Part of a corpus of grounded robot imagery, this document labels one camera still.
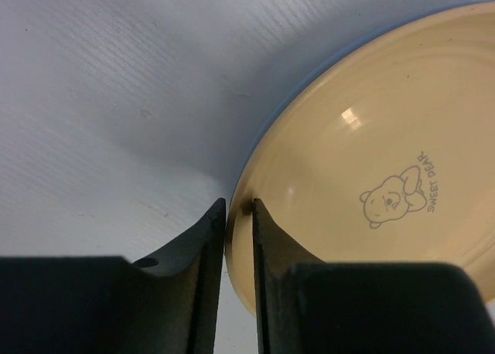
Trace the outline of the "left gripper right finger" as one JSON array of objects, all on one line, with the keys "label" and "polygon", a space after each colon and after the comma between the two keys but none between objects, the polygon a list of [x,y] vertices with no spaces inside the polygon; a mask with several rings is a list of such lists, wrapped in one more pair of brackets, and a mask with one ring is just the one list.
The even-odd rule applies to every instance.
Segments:
[{"label": "left gripper right finger", "polygon": [[327,263],[252,203],[261,353],[492,353],[476,285],[445,263]]}]

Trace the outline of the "orange yellow plate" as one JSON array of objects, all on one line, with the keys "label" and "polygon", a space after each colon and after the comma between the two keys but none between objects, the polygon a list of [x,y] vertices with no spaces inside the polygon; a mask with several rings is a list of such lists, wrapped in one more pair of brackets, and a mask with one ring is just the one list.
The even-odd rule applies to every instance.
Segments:
[{"label": "orange yellow plate", "polygon": [[255,310],[251,201],[325,261],[440,261],[494,299],[494,5],[361,46],[275,119],[227,221],[231,283]]}]

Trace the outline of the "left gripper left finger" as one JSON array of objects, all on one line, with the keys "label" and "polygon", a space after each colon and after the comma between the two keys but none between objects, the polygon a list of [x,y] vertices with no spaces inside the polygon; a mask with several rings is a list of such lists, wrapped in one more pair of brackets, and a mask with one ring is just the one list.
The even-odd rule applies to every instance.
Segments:
[{"label": "left gripper left finger", "polygon": [[211,353],[226,202],[151,254],[4,257],[3,353]]}]

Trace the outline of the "blue plate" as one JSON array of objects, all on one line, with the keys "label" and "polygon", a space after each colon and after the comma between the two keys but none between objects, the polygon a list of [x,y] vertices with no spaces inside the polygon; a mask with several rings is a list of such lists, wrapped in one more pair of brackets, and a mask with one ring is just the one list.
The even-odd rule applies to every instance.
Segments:
[{"label": "blue plate", "polygon": [[275,119],[331,66],[400,26],[445,10],[492,1],[454,0],[429,8],[415,5],[409,10],[386,9],[384,4],[375,2],[373,7],[327,19],[272,57],[268,65],[262,67],[252,79],[254,93],[250,98],[250,112],[260,121],[245,118],[247,125],[254,130],[246,139],[249,145],[241,149],[241,162],[230,171],[234,176],[229,183],[229,194],[234,193],[252,153]]}]

